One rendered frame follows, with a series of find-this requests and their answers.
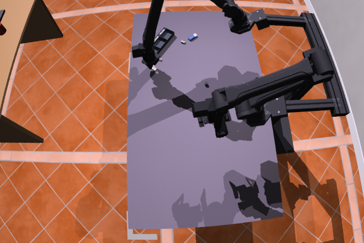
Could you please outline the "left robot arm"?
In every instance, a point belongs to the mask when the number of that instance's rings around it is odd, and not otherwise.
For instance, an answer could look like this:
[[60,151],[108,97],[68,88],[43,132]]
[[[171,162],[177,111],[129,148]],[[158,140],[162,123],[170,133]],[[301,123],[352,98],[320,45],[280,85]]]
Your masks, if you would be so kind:
[[309,84],[327,83],[333,78],[334,70],[321,46],[304,51],[303,56],[302,61],[287,68],[213,91],[212,98],[192,103],[193,117],[207,116],[209,123],[215,123],[216,138],[228,135],[225,118],[228,110],[234,107],[238,120],[246,119],[247,123],[265,121],[265,103]]

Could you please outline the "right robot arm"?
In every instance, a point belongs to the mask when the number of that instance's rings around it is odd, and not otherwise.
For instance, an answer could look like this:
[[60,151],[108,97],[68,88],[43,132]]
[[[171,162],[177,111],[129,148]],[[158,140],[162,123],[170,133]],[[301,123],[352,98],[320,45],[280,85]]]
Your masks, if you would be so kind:
[[[210,0],[215,3],[224,12],[224,16],[231,18],[236,31],[250,26],[246,12],[243,11],[237,4],[235,5],[234,0]],[[152,0],[150,11],[146,23],[146,31],[143,33],[143,43],[139,43],[136,46],[132,46],[133,58],[143,57],[143,60],[147,62],[147,57],[153,57],[154,41],[156,28],[158,25],[160,13],[162,10],[164,0]],[[245,12],[245,13],[244,13]],[[145,52],[143,52],[145,51]]]

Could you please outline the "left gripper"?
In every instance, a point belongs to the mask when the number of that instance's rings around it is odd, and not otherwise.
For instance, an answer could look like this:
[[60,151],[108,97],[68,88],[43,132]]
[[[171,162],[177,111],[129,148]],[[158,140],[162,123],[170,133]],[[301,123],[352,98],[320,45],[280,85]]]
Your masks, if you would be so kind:
[[[204,124],[206,125],[209,123],[207,116],[203,116],[203,118],[198,117],[197,119],[198,119],[198,123],[199,123],[200,127],[204,127]],[[204,121],[203,121],[203,119],[204,119]],[[225,118],[225,122],[228,122],[228,121],[231,121],[231,116],[230,116],[229,110],[228,110],[228,113],[226,114],[226,118]]]

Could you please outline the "dark grey three-compartment bin rack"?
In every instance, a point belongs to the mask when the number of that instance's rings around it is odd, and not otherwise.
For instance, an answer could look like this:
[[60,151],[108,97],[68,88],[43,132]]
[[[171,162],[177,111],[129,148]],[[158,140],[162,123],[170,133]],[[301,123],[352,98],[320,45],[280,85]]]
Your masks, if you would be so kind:
[[161,32],[159,32],[158,35],[155,37],[154,51],[159,54],[159,52],[171,40],[174,34],[175,33],[173,31],[164,27]]

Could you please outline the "white eraser with blue sleeve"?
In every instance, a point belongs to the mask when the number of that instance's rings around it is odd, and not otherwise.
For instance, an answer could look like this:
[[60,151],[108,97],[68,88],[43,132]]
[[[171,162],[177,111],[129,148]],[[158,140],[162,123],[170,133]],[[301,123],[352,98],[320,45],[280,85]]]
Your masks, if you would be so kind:
[[196,34],[193,34],[192,36],[190,36],[188,39],[191,41],[192,39],[194,39],[195,37],[197,37]]

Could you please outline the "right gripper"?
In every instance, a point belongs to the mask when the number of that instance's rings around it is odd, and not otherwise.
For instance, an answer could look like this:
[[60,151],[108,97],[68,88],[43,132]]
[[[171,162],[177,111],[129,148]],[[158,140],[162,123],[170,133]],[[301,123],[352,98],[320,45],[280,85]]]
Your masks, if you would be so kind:
[[160,55],[155,52],[153,57],[147,57],[147,62],[145,60],[142,60],[142,63],[145,64],[149,69],[152,69],[153,65],[156,65],[159,61]]

